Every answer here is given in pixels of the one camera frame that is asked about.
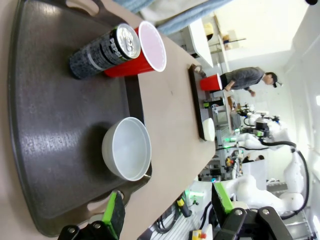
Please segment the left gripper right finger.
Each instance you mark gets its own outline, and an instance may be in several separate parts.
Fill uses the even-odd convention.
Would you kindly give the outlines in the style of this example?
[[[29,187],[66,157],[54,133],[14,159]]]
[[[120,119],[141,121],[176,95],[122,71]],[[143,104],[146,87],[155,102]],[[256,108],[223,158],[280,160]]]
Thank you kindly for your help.
[[[256,210],[234,207],[222,183],[212,184],[211,203],[220,225],[215,240],[291,240],[289,230],[271,206]]]

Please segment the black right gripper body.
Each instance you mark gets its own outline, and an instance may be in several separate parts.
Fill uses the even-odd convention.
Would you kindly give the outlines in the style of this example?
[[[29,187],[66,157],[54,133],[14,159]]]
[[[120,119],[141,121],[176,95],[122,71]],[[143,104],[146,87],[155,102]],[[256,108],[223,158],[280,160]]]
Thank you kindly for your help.
[[[255,135],[258,138],[266,138],[270,134],[270,129],[268,126],[268,122],[265,119],[257,119],[255,121]]]

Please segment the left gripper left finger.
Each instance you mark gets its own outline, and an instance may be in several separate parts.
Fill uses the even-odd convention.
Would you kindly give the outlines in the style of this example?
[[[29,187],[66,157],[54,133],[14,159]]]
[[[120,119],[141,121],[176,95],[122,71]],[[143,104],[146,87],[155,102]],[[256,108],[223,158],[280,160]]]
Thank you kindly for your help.
[[[120,191],[110,195],[106,209],[100,220],[88,223],[84,228],[67,225],[62,228],[59,240],[118,240],[124,220],[125,205]]]

